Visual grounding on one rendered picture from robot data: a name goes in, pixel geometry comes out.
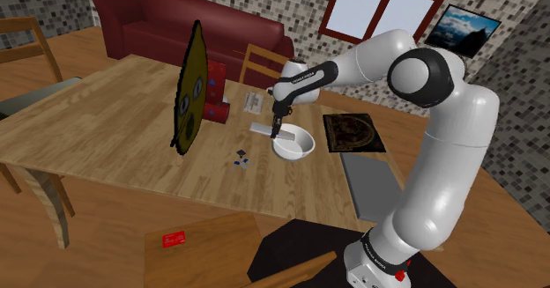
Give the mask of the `red card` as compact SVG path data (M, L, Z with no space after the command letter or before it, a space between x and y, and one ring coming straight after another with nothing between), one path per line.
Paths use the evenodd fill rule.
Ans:
M162 246L164 248L183 244L186 241L185 231L168 233L162 236Z

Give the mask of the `wooden chair with grey seat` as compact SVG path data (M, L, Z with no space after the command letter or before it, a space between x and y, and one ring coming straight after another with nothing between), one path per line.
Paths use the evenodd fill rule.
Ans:
M36 17L0 19L0 33L14 33L23 31L32 31L36 42L22 47L0 50L0 63L11 63L38 55L44 55L55 83L39 90L0 101L0 121L82 79L79 77L74 77L63 80L56 59L53 56L50 46L45 39ZM11 171L4 163L0 163L0 174L6 179L7 183L16 194L22 192L18 183L12 176ZM76 212L74 211L70 199L62 184L61 179L63 177L64 176L59 176L57 174L49 174L49 179L52 181L57 193L61 197L63 206L69 212L70 216L74 217Z

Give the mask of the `small blue grey toy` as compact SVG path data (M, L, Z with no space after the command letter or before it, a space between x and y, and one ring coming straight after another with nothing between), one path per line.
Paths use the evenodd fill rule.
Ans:
M236 152L236 154L238 155L238 159L234 162L234 165L239 166L242 169L247 169L248 166L251 165L251 162L247 157L247 152L245 152L244 150L239 150Z

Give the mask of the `dark robot stand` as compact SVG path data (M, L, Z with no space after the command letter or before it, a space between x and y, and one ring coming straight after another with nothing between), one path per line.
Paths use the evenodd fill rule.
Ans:
M346 281L345 247L361 232L293 219L263 238L248 270L256 282L330 251L337 258L313 278L292 288L352 288ZM457 288L428 259L418 253L408 267L412 288Z

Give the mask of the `red box with blue marks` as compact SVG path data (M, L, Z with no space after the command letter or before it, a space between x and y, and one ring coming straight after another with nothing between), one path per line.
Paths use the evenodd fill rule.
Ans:
M208 61L208 81L206 101L210 104L221 103L224 96L227 66L212 60Z

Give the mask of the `black framed wall picture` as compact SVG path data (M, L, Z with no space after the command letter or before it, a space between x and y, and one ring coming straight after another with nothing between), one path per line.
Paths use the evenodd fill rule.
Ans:
M473 58L502 22L449 4L425 39L428 46Z

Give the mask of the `grey paper leaflet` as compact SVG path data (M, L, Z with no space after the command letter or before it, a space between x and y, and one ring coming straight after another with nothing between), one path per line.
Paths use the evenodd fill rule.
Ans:
M251 114L261 114L264 96L255 92L247 92L243 104L243 111Z

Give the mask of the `dark red sofa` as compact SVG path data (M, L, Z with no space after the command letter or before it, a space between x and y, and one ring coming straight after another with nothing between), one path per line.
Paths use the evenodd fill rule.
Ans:
M237 82L249 44L286 58L293 40L284 25L208 0L93 0L100 17L107 55L140 55L180 66L193 24L199 20L210 61L226 65Z

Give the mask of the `grey bar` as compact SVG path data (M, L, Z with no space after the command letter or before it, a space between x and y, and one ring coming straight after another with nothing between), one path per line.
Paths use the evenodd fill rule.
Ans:
M280 139L290 140L290 141L293 141L295 139L294 133L280 129L278 133L274 134L272 126L264 125L259 122L252 122L250 124L249 130L261 135L268 136L270 138L280 138Z

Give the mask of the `white bowl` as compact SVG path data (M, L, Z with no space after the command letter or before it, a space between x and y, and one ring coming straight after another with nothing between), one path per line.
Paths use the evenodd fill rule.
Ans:
M296 161L308 156L315 149L315 139L304 128L283 123L281 130L293 133L294 140L279 137L271 140L271 148L280 158Z

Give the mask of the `red framed window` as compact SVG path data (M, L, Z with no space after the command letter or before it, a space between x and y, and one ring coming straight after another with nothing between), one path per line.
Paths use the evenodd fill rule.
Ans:
M329 0L318 32L358 44L393 29L416 41L444 0Z

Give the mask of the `wooden table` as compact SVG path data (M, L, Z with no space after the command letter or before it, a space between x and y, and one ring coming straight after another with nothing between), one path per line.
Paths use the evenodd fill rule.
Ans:
M264 99L261 114L244 112L251 87L228 82L226 123L203 122L190 150L180 155L170 146L178 77L174 65L130 55L0 121L0 163L26 179L48 214L58 247L68 246L68 224L49 174L369 228L357 218L339 155L327 149L327 106L301 105L288 117L316 142L307 157L289 162L272 151L270 138L249 130L252 122L271 123L271 98ZM247 152L247 169L234 165L239 150Z

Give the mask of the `olive mask with face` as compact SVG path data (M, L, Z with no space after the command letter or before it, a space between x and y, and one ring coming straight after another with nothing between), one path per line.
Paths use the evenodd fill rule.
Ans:
M203 119L208 81L208 60L201 22L196 20L176 87L174 136L170 146L185 155Z

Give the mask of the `dark book with gold pattern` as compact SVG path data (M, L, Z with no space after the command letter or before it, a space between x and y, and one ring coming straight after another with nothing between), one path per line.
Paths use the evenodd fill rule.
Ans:
M386 152L369 114L324 114L329 152Z

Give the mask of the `dark red cylinder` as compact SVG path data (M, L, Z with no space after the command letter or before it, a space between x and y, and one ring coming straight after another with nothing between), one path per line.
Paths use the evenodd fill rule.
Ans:
M226 102L204 104L203 118L211 122L225 124L229 116L230 104Z

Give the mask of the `grey flat tablet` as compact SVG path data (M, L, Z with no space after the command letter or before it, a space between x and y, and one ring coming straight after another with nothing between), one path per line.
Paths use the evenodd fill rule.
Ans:
M402 193L389 164L349 152L342 152L340 158L357 218L383 222Z

